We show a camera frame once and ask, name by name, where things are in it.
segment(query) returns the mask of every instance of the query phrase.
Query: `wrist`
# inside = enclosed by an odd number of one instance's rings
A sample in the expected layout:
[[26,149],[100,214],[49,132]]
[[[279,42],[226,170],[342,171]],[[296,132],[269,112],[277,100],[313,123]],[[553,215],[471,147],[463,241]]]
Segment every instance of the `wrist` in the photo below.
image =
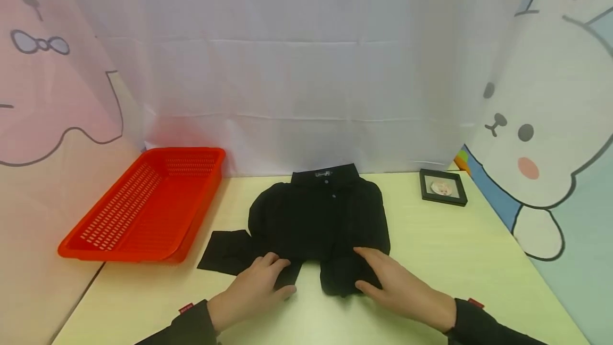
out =
[[206,304],[209,310],[209,317],[215,333],[221,333],[233,325],[231,313],[227,310],[227,304],[223,301],[223,292],[211,298]]
[[456,307],[453,297],[445,293],[433,290],[432,309],[424,324],[438,330],[441,333],[446,333],[455,326]]

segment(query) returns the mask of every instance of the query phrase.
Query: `picture frame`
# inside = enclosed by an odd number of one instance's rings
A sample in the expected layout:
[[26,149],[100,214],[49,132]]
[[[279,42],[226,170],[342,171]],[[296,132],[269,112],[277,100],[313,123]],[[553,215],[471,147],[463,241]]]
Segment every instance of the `picture frame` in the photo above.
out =
[[419,171],[422,200],[464,207],[468,203],[460,175],[422,169]]

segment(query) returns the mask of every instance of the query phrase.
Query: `white curtain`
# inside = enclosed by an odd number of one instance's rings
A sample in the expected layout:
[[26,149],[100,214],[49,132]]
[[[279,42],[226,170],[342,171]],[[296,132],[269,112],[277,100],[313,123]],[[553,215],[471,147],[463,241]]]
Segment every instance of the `white curtain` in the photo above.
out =
[[241,176],[446,168],[520,0],[77,2],[147,146],[220,146]]

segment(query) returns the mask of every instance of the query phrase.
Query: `bunny eye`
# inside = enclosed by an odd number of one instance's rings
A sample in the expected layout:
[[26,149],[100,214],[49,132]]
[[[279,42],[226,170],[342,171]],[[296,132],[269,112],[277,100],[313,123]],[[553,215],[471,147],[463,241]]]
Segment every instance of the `bunny eye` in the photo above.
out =
[[532,124],[523,124],[523,126],[519,127],[519,131],[517,131],[517,136],[522,142],[528,142],[534,135],[535,128],[532,127]]
[[494,94],[495,89],[496,89],[496,86],[494,85],[494,83],[492,82],[487,83],[487,86],[485,86],[485,91],[483,91],[483,97],[486,99],[491,98],[492,95]]

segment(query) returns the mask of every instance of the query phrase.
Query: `black picture frame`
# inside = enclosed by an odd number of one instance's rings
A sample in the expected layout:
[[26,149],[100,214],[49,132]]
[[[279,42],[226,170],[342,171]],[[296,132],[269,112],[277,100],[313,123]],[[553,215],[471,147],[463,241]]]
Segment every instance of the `black picture frame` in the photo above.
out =
[[[428,193],[425,184],[425,176],[453,180],[458,191],[458,197],[442,196],[437,195],[436,193]],[[460,175],[458,175],[457,173],[422,169],[419,171],[419,182],[421,183],[422,200],[458,205],[459,207],[464,207],[464,205],[468,203],[466,192],[464,191],[464,185],[461,183]]]

